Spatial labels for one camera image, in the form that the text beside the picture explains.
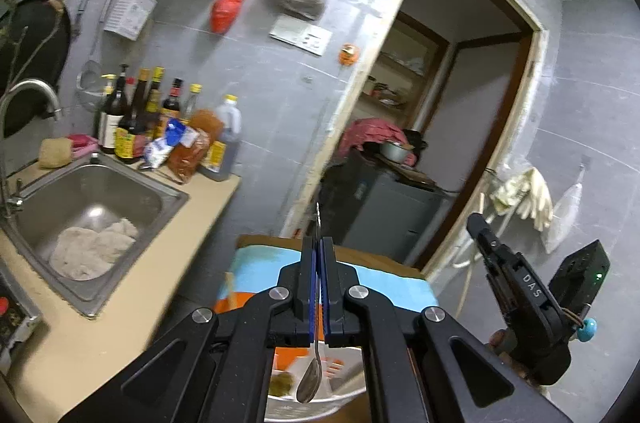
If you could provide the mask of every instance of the blue bead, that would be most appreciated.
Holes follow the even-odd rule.
[[[595,319],[585,318],[584,327],[581,327],[575,333],[578,337],[578,340],[580,340],[580,342],[588,342],[593,338],[597,330],[598,330],[598,323],[595,321]]]

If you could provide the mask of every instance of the countertop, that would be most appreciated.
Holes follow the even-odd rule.
[[[34,164],[14,176],[28,183],[46,174]],[[88,320],[47,286],[0,230],[0,257],[44,322],[9,371],[15,395],[34,423],[56,423],[71,408],[138,356],[149,344],[211,225],[239,185],[196,173],[176,186],[190,195],[124,276],[96,320]]]

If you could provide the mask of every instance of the hand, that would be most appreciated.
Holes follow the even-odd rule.
[[[530,386],[534,387],[540,394],[542,394],[545,398],[551,401],[551,397],[549,396],[549,392],[544,385],[539,385],[532,377],[527,376],[529,374],[529,370],[522,365],[519,361],[515,361],[511,358],[511,355],[503,351],[504,344],[507,343],[506,340],[508,338],[508,331],[506,329],[499,329],[489,338],[489,343],[486,345],[487,349],[494,352],[498,358],[502,360],[502,363],[508,365],[513,372],[515,372],[519,377],[524,379]]]

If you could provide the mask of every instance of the red cloth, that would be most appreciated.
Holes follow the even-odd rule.
[[[338,156],[346,158],[351,147],[362,150],[365,142],[383,143],[391,142],[407,143],[402,129],[381,118],[364,118],[356,120],[342,133]],[[415,165],[415,154],[412,152],[404,160],[405,165]]]

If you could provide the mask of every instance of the metal bowl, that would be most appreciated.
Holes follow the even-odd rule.
[[[380,154],[396,163],[404,163],[404,160],[410,153],[411,150],[402,148],[401,143],[398,142],[385,142],[380,145]]]

